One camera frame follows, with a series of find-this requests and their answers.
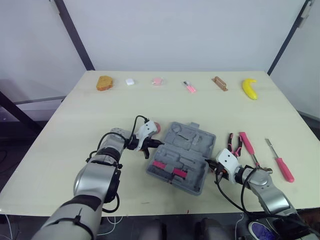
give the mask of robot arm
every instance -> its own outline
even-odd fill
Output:
[[[119,207],[117,190],[121,175],[120,157],[125,147],[142,150],[149,154],[148,148],[157,148],[163,144],[151,139],[157,132],[153,121],[146,122],[130,139],[131,132],[113,128],[101,144],[96,155],[87,159],[87,164],[80,170],[73,186],[74,198],[62,204],[33,236],[33,240],[94,240],[99,229],[102,211],[112,213]],[[117,197],[114,210],[103,209]]]
[[[272,218],[274,228],[283,239],[318,239],[303,223],[286,195],[274,185],[268,172],[262,169],[254,170],[249,166],[242,167],[237,158],[227,149],[223,149],[216,159],[215,173],[234,184],[245,184],[245,187],[258,197],[266,213],[265,216]]]

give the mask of pliers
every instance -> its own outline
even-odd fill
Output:
[[[236,148],[235,151],[233,151],[232,149],[232,137],[234,136],[233,133],[229,134],[229,138],[228,138],[228,147],[227,149],[236,157],[240,157],[241,155],[241,149],[242,149],[242,137],[238,136],[238,147]]]

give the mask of gray plastic case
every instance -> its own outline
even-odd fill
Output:
[[[216,135],[199,130],[199,124],[184,125],[173,122],[146,172],[193,195],[200,195],[204,187],[209,165],[205,159],[211,157]],[[165,164],[154,166],[154,161]],[[173,174],[174,168],[187,172],[186,177]]]

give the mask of red screwdriver handle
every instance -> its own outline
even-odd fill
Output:
[[[242,141],[245,145],[246,150],[250,153],[250,154],[255,154],[255,150],[252,147],[246,133],[244,131],[239,132],[239,135],[242,137]]]
[[[285,164],[282,158],[277,157],[275,160],[281,170],[282,175],[284,176],[284,179],[287,180],[289,183],[293,183],[295,181],[295,178],[291,174],[288,166]]]

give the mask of bread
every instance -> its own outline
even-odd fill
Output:
[[[96,89],[98,91],[104,91],[112,88],[113,82],[110,76],[100,76],[98,82],[96,83]]]

